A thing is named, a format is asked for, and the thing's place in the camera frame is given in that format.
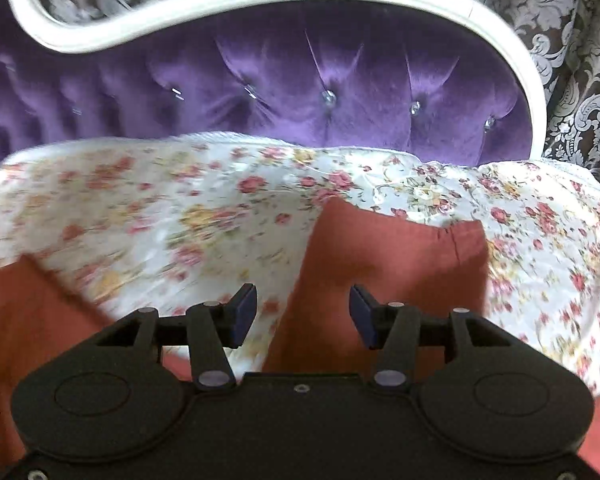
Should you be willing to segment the floral quilted bedspread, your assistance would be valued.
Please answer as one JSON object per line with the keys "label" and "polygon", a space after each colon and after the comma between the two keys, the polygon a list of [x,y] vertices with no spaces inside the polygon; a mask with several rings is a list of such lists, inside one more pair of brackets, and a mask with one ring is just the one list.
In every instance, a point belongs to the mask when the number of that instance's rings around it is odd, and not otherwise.
{"label": "floral quilted bedspread", "polygon": [[254,372],[333,198],[428,226],[481,222],[488,318],[600,394],[600,184],[566,162],[463,167],[227,132],[47,145],[0,166],[0,266],[35,256],[115,318],[177,315],[253,283],[260,311],[228,359]]}

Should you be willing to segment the purple tufted velvet headboard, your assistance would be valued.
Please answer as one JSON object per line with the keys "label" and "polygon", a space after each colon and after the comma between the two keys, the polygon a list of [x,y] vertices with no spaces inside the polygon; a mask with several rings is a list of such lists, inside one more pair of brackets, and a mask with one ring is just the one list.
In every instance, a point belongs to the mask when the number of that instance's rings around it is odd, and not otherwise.
{"label": "purple tufted velvet headboard", "polygon": [[545,128],[530,53],[477,0],[154,0],[79,25],[0,0],[0,162],[228,131],[481,165],[539,157]]}

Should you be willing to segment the rust red pants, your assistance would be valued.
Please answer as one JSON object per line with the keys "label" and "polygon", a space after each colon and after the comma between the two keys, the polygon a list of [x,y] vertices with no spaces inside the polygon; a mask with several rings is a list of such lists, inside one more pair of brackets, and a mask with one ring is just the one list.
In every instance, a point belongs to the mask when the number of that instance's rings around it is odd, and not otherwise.
{"label": "rust red pants", "polygon": [[[35,258],[0,268],[0,479],[600,479],[600,397],[488,321],[482,225],[330,200],[262,370],[200,391],[186,311],[112,322]],[[422,316],[414,384],[370,382],[363,286]]]}

